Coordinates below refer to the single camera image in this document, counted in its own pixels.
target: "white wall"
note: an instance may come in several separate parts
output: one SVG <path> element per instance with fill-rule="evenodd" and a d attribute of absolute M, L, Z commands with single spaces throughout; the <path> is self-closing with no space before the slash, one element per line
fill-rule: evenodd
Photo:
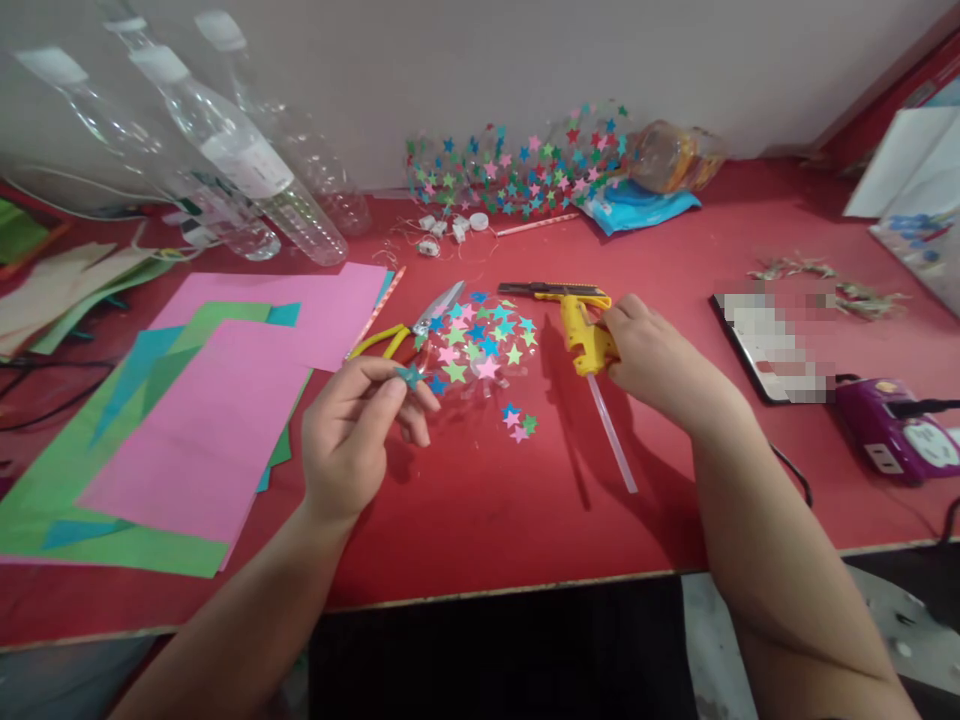
<path fill-rule="evenodd" d="M 209 82 L 193 25 L 229 10 L 320 118 L 368 188 L 402 184 L 403 140 L 465 139 L 487 122 L 526 137 L 584 101 L 698 124 L 738 156 L 812 142 L 953 0 L 133 0 Z M 58 43 L 91 76 L 159 115 L 159 96 L 99 27 L 93 0 L 3 0 L 5 50 Z M 112 168 L 60 98 L 0 57 L 0 152 L 103 175 Z"/>

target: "label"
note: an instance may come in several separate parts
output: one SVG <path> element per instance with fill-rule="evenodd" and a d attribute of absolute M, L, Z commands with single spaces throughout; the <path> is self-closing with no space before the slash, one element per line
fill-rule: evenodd
<path fill-rule="evenodd" d="M 293 182 L 293 172 L 262 136 L 253 145 L 235 152 L 222 134 L 215 135 L 200 152 L 248 198 L 273 197 Z"/>

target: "person's left hand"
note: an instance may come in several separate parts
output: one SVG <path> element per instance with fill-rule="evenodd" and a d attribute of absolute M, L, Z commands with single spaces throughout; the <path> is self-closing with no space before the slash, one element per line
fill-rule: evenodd
<path fill-rule="evenodd" d="M 304 413 L 304 503 L 312 516 L 352 522 L 363 511 L 383 482 L 383 444 L 394 419 L 404 440 L 430 444 L 424 410 L 439 410 L 440 402 L 423 382 L 408 393 L 398 367 L 361 355 L 330 378 Z"/>

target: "person's right hand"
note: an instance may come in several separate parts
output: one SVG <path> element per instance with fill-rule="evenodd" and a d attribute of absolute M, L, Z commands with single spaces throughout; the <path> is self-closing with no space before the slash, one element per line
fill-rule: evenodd
<path fill-rule="evenodd" d="M 621 298 L 603 319 L 620 351 L 610 378 L 687 433 L 751 412 L 727 376 L 636 295 Z"/>

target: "paper stack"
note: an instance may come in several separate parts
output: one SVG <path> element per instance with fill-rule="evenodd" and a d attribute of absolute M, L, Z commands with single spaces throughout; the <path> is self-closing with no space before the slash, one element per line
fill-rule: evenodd
<path fill-rule="evenodd" d="M 2 562 L 212 577 L 392 273 L 193 274 L 0 503 Z"/>

